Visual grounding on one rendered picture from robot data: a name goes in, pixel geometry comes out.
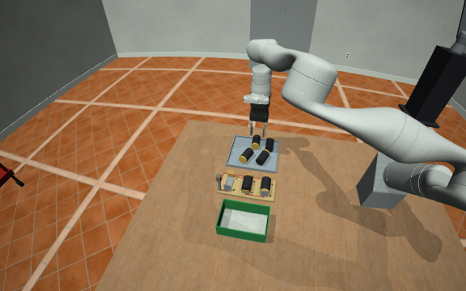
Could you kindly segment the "green open box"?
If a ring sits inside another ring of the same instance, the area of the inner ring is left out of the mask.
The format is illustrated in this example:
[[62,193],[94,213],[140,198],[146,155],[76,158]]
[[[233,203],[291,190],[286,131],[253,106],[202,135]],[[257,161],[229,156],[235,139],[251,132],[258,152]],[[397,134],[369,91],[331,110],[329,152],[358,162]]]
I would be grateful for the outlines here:
[[216,232],[222,236],[263,243],[268,233],[269,215],[267,205],[223,198]]

